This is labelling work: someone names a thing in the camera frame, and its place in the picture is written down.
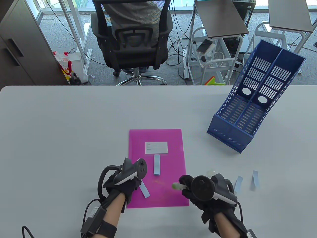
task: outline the dark wooden cabinet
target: dark wooden cabinet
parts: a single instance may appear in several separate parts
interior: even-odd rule
[[[0,89],[7,85],[35,85],[1,38],[0,62]]]
[[[3,75],[1,88],[6,85],[68,85],[25,0],[12,1],[0,20],[0,59],[4,61],[3,67],[8,65],[15,71]]]

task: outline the black device box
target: black device box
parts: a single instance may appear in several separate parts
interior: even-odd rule
[[[232,0],[232,2],[234,6],[236,7],[242,20],[244,21],[245,26],[248,27],[254,7],[256,6],[256,1],[255,0]],[[228,48],[229,53],[235,54],[238,49],[239,40],[236,37],[224,38],[223,40]]]

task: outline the black office chair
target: black office chair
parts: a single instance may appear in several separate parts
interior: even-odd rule
[[[127,27],[115,30],[114,37],[111,28],[112,22],[114,24],[118,23],[113,20],[116,18],[113,14],[115,12],[117,14],[124,14],[124,10],[118,12],[117,9],[120,9],[122,4],[141,4],[145,2],[156,4],[159,11],[156,10],[155,5],[155,11],[147,12],[143,16],[143,20],[154,19],[154,21],[159,22],[159,27],[154,29],[151,25],[138,26],[135,22],[129,22],[128,24],[125,22]],[[133,81],[137,85],[141,85],[142,79],[156,80],[161,82],[161,85],[167,85],[167,82],[161,77],[141,75],[139,67],[153,66],[154,69],[158,69],[168,57],[167,38],[173,29],[172,17],[168,10],[170,2],[171,0],[93,0],[96,12],[91,14],[91,29],[97,37],[105,63],[114,69],[113,74],[115,76],[119,76],[121,70],[131,75],[131,78],[124,80],[118,85],[126,85]],[[116,11],[109,9],[108,11],[111,14],[108,14],[105,9],[108,9],[110,6],[115,8]]]

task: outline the black glove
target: black glove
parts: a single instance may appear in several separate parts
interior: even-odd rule
[[[184,184],[188,187],[188,189],[182,190],[182,195],[188,198],[195,206],[197,206],[200,210],[204,211],[201,219],[203,223],[207,223],[209,221],[209,231],[212,233],[217,233],[220,236],[217,224],[215,222],[214,216],[218,213],[223,213],[227,219],[232,223],[232,225],[237,229],[240,233],[241,237],[245,237],[247,232],[243,223],[235,216],[235,208],[236,205],[232,205],[226,203],[220,199],[211,199],[206,202],[202,202],[198,200],[191,191],[191,183],[193,181],[193,177],[190,175],[183,175],[179,178],[179,183]]]
[[[198,200],[191,191],[191,183],[193,181],[193,177],[190,175],[183,175],[179,178],[179,183],[184,184],[188,187],[188,189],[182,190],[182,195],[188,198],[196,207],[198,207],[200,210],[204,211],[203,216],[209,216],[209,218],[213,218],[214,215],[220,212],[224,212],[227,210],[232,209],[233,211],[236,208],[236,205],[231,205],[229,203],[226,203],[220,199],[211,199],[206,202],[202,202]]]
[[[110,194],[113,189],[124,193],[124,195],[126,196],[126,202],[127,204],[129,204],[131,201],[132,193],[134,190],[137,190],[138,187],[141,185],[141,180],[137,178],[133,178],[133,179],[129,179],[128,181],[120,185],[114,185],[113,179],[118,173],[119,171],[111,175],[102,187],[106,188],[108,194]]]

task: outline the pink plastic folder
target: pink plastic folder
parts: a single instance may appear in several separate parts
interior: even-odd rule
[[[167,142],[168,153],[160,154],[160,176],[153,175],[154,154],[145,153],[146,142]],[[182,196],[181,191],[172,189],[172,184],[186,174],[181,129],[130,130],[129,158],[132,162],[145,159],[147,174],[143,182],[150,196],[145,198],[138,189],[132,194],[127,208],[189,206],[188,199]]]

